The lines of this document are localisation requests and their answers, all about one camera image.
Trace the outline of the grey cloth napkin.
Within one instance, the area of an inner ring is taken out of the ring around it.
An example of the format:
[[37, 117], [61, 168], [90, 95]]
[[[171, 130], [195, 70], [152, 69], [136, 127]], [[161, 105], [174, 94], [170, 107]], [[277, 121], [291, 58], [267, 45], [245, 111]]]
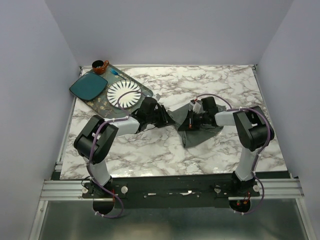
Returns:
[[[178, 130], [180, 125], [187, 117], [189, 109], [193, 108], [192, 103], [187, 103], [180, 108], [177, 108], [174, 111], [168, 110], [169, 116], [175, 121], [174, 128]], [[199, 129], [188, 130], [188, 131], [179, 131], [178, 134], [181, 138], [182, 146], [185, 149], [193, 148], [210, 138], [217, 136], [223, 129], [223, 126], [211, 126], [209, 124], [201, 125]]]

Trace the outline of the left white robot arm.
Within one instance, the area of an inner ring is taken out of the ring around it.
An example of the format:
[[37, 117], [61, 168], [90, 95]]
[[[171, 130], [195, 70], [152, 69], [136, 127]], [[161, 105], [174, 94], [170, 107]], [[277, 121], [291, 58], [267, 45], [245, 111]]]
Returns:
[[105, 158], [116, 137], [138, 134], [148, 125], [163, 128], [174, 125], [165, 107], [153, 98], [145, 97], [140, 107], [120, 118], [102, 118], [94, 115], [76, 137], [73, 147], [84, 158], [87, 171], [95, 183], [93, 191], [101, 198], [111, 191], [109, 182], [112, 177], [108, 172]]

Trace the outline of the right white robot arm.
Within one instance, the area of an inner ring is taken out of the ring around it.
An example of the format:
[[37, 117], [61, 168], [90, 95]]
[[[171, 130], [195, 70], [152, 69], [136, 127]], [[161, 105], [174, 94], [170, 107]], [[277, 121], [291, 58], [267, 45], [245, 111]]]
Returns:
[[185, 120], [178, 131], [195, 131], [203, 125], [234, 126], [242, 144], [240, 160], [232, 173], [230, 191], [241, 196], [255, 184], [255, 171], [263, 150], [274, 139], [275, 133], [259, 106], [219, 111], [214, 96], [191, 101]]

